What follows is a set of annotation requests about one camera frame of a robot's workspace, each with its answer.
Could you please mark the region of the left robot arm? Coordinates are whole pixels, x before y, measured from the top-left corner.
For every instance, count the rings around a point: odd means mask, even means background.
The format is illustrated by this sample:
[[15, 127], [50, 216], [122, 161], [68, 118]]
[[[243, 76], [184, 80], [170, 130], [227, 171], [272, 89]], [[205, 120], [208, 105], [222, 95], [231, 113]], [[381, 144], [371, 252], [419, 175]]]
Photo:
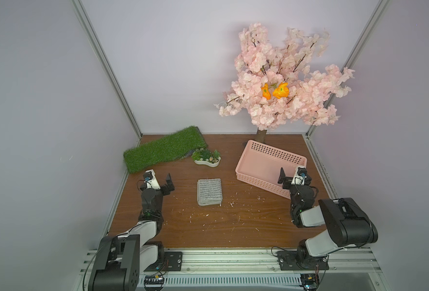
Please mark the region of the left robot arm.
[[139, 275], [152, 264], [164, 258], [161, 243], [150, 243], [163, 226], [163, 198], [175, 190], [168, 174], [160, 185], [153, 170], [143, 174], [140, 186], [142, 209], [138, 222], [127, 231], [105, 236], [99, 243], [88, 283], [82, 280], [84, 291], [134, 291]]

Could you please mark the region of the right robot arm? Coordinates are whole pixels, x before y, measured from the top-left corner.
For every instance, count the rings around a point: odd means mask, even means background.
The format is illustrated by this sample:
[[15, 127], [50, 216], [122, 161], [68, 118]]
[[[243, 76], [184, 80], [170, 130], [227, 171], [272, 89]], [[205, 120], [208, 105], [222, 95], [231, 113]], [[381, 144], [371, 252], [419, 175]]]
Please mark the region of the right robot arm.
[[288, 177], [281, 168], [277, 183], [289, 191], [290, 216], [296, 227], [326, 227], [320, 234], [302, 240], [296, 251], [289, 252], [295, 262], [293, 267], [326, 270], [330, 254], [377, 242], [376, 226], [354, 199], [324, 199], [314, 205], [319, 191], [311, 185], [311, 177], [305, 167], [297, 167], [292, 177]]

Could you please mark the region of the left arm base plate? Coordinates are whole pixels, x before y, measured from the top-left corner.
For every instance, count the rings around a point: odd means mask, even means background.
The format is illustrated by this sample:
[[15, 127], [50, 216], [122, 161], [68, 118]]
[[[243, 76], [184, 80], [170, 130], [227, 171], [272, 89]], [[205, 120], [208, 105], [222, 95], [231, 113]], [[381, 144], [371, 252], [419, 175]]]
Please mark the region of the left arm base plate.
[[155, 272], [179, 272], [182, 268], [182, 252], [165, 252], [148, 269]]

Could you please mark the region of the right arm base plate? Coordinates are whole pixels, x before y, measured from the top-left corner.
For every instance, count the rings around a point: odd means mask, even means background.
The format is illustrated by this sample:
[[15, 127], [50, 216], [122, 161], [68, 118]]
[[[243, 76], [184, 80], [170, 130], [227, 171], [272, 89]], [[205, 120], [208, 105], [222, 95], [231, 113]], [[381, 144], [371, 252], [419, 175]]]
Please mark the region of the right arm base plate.
[[298, 251], [279, 251], [276, 253], [281, 270], [324, 271], [329, 269], [328, 258], [312, 257]]

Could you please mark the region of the grey striped dishcloth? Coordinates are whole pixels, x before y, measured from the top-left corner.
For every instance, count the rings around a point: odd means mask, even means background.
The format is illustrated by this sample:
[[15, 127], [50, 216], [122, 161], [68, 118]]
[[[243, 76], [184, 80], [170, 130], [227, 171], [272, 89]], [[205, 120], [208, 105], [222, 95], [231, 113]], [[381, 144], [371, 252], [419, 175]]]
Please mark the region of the grey striped dishcloth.
[[222, 204], [222, 182], [220, 178], [200, 179], [197, 182], [197, 203], [199, 206]]

